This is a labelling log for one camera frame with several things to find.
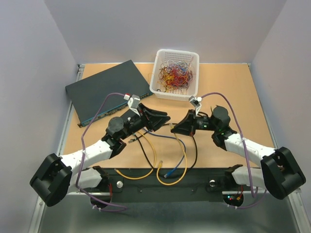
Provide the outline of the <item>small black network switch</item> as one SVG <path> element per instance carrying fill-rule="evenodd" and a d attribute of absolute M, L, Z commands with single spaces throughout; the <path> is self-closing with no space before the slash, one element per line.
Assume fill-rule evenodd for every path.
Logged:
<path fill-rule="evenodd" d="M 135 112 L 133 112 L 132 110 L 127 110 L 124 114 L 121 115 L 121 118 L 124 121 L 129 121 L 131 118 L 138 116 Z"/>

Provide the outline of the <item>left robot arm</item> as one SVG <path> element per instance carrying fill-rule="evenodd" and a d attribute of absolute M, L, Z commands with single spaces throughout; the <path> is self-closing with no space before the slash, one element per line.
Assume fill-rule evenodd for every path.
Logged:
<path fill-rule="evenodd" d="M 90 165 L 120 154 L 126 147 L 124 139 L 143 128 L 157 131 L 170 119 L 166 112 L 140 103 L 137 113 L 131 118 L 111 118 L 105 136 L 95 144 L 67 155 L 48 155 L 31 178 L 30 186 L 47 206 L 54 206 L 69 193 L 70 182 L 76 182 L 83 173 L 87 173 Z"/>

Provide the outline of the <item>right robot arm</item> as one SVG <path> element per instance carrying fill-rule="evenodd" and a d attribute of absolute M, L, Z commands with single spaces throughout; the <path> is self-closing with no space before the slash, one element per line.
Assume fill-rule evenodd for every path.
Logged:
<path fill-rule="evenodd" d="M 211 138 L 216 146 L 257 165 L 256 168 L 230 167 L 228 175 L 224 176 L 224 185 L 228 189 L 239 185 L 260 187 L 282 200 L 305 184 L 306 177 L 288 148 L 275 149 L 243 138 L 231 129 L 229 123 L 228 111 L 222 106 L 216 106 L 211 116 L 196 116 L 195 110 L 189 110 L 171 132 L 193 136 L 197 130 L 212 131 Z"/>

